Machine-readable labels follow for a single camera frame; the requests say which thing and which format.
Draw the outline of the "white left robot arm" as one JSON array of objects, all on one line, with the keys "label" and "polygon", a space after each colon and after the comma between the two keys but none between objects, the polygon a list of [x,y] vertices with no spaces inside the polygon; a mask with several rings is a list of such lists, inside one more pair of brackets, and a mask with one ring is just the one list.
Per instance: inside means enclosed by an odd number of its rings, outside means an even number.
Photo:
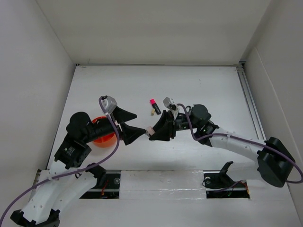
[{"label": "white left robot arm", "polygon": [[105,117],[93,122],[86,112],[74,113],[66,126],[67,134],[54,155],[45,179],[27,189],[20,196],[35,190],[31,200],[20,210],[12,212],[10,219],[21,227],[57,227],[60,216],[69,205],[88,189],[101,187],[105,183],[106,169],[101,164],[109,160],[118,150],[119,143],[104,159],[82,167],[91,152],[89,143],[114,134],[117,142],[131,144],[145,130],[126,124],[136,114],[117,105],[101,106]]}]

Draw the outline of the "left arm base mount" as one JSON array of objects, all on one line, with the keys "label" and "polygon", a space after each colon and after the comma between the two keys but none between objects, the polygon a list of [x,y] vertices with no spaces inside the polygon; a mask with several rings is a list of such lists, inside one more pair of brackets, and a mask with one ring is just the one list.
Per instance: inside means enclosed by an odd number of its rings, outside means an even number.
[{"label": "left arm base mount", "polygon": [[81,199],[119,199],[121,173],[109,172],[101,186],[95,186],[81,196]]}]

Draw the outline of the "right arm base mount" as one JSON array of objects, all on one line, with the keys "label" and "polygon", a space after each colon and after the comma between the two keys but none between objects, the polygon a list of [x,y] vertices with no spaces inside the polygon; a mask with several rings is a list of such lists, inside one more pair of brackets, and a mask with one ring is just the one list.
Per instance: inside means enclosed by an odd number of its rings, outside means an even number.
[{"label": "right arm base mount", "polygon": [[221,180],[215,174],[205,176],[202,186],[206,189],[207,199],[249,199],[250,193],[246,180]]}]

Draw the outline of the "rose gold stapler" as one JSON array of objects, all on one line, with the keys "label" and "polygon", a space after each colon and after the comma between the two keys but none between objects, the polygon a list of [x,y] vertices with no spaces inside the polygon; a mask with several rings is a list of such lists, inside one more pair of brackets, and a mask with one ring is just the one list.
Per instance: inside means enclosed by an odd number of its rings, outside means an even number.
[{"label": "rose gold stapler", "polygon": [[155,134],[155,130],[151,126],[149,126],[146,128],[145,134],[146,134],[146,136],[148,136],[150,138],[152,135]]}]

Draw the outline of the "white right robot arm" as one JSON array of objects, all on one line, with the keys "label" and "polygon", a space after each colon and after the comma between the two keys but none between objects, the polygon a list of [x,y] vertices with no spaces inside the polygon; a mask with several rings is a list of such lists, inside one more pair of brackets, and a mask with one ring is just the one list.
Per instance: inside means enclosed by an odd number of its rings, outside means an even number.
[{"label": "white right robot arm", "polygon": [[274,137],[254,140],[241,137],[214,124],[204,105],[184,107],[168,105],[159,121],[147,128],[151,141],[170,141],[177,131],[190,130],[195,141],[212,148],[221,148],[252,160],[250,164],[226,162],[216,173],[205,174],[205,187],[226,190],[243,180],[258,179],[281,188],[288,182],[293,168],[298,168],[294,158],[283,143]]}]

